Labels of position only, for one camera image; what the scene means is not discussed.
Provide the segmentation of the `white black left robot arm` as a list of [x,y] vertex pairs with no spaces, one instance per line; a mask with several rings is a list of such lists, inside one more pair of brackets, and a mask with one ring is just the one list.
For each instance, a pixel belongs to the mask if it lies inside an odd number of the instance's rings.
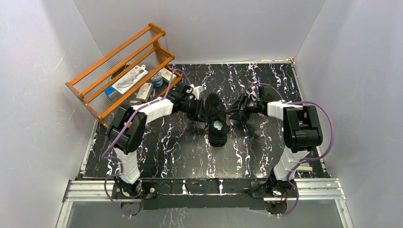
[[110,144],[102,158],[115,160],[119,173],[114,176],[118,189],[126,196],[136,198],[142,193],[137,149],[143,141],[146,126],[165,116],[183,112],[197,122],[206,123],[204,100],[200,94],[203,86],[176,84],[167,94],[142,105],[118,108],[107,136]]

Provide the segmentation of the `black mesh shoe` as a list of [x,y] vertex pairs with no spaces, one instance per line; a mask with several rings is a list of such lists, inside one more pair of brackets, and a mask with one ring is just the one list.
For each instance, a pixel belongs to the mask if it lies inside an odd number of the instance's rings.
[[216,93],[210,93],[204,104],[208,117],[208,140],[213,147],[224,146],[228,139],[229,127],[227,114],[222,99]]

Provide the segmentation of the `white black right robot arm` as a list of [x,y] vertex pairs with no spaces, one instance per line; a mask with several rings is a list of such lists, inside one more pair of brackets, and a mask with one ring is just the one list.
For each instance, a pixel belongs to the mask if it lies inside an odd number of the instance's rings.
[[313,105],[288,104],[271,93],[274,88],[261,83],[243,92],[226,111],[229,119],[246,121],[251,114],[263,114],[283,122],[285,148],[279,162],[272,169],[268,180],[251,191],[266,191],[279,197],[294,185],[296,169],[307,161],[308,154],[323,142],[323,134]]

